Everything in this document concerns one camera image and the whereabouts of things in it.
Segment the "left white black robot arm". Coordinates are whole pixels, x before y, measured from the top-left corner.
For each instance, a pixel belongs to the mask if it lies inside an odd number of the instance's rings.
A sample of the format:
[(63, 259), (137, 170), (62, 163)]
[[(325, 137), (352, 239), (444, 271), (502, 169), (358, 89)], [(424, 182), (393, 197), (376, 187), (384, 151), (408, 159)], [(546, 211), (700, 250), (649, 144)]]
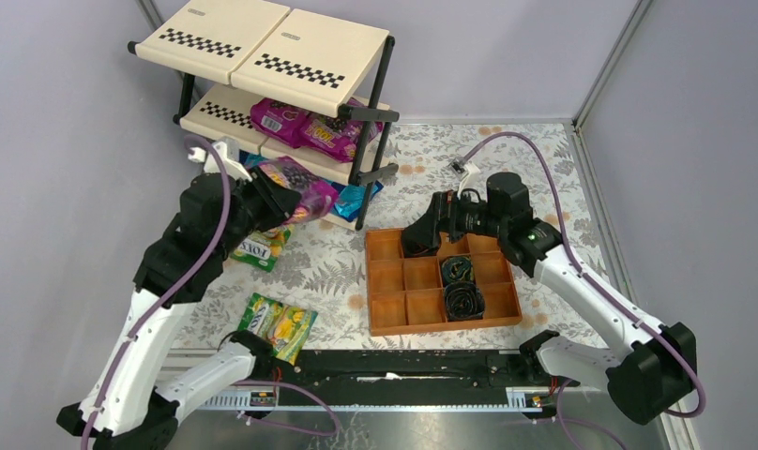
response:
[(300, 194), (260, 170), (195, 177), (134, 277), (129, 312), (115, 348), (88, 396), (62, 408), (57, 424), (83, 449), (163, 449), (180, 424), (224, 388), (269, 377), (270, 345), (249, 331), (228, 337), (204, 362), (170, 382), (159, 372), (180, 329), (250, 233), (290, 218)]

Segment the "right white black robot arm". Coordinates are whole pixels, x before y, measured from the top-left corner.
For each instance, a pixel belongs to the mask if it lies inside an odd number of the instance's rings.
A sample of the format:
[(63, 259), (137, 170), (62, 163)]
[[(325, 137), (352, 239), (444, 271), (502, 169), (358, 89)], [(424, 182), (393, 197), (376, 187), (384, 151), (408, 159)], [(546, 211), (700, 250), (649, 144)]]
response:
[(487, 197), (473, 189), (435, 192), (425, 213), (402, 230), (405, 255), (435, 254), (444, 237), (496, 240), (506, 260), (565, 300), (599, 334), (605, 348), (543, 332), (520, 348), (548, 375), (607, 393), (631, 421), (646, 425), (688, 394), (705, 393), (697, 376), (696, 338), (677, 322), (665, 325), (633, 305), (577, 257), (566, 238), (534, 216), (529, 191), (513, 172), (491, 175)]

